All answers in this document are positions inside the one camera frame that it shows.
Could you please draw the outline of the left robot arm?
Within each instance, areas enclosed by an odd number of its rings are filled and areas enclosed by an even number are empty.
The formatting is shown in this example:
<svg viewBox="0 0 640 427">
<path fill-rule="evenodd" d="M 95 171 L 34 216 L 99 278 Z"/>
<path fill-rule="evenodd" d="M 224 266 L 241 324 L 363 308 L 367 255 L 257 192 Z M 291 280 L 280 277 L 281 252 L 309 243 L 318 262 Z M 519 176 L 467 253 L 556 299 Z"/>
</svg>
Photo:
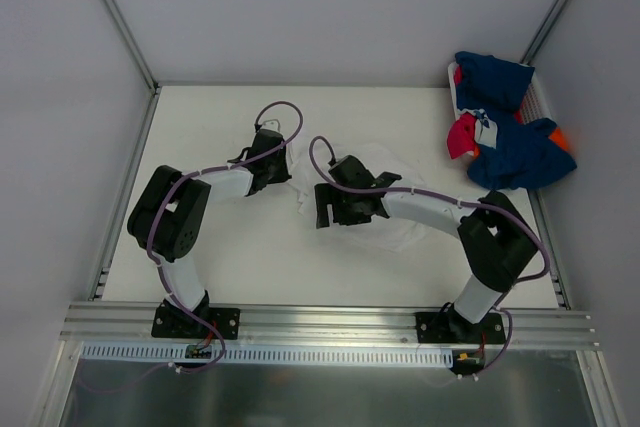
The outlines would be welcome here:
<svg viewBox="0 0 640 427">
<path fill-rule="evenodd" d="M 290 179 L 283 135 L 260 127 L 239 157 L 203 173 L 162 165 L 154 171 L 127 221 L 127 232 L 157 267 L 174 325 L 188 337 L 208 328 L 208 293 L 191 255 L 207 208 Z"/>
</svg>

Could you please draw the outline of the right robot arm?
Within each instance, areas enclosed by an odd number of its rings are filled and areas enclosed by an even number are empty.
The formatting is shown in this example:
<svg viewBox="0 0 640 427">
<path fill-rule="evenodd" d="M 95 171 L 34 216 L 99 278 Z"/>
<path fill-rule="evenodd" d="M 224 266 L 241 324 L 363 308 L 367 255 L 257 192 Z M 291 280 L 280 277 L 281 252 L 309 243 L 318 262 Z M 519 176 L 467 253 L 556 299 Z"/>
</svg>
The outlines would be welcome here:
<svg viewBox="0 0 640 427">
<path fill-rule="evenodd" d="M 459 342 L 481 334 L 487 314 L 517 283 L 542 277 L 549 267 L 540 239 L 501 192 L 477 200 L 454 198 L 409 185 L 395 173 L 375 177 L 352 155 L 333 158 L 321 177 L 314 186 L 318 229 L 364 225 L 379 217 L 434 228 L 461 243 L 471 274 L 445 321 Z M 523 276 L 536 255 L 543 257 L 544 271 Z"/>
</svg>

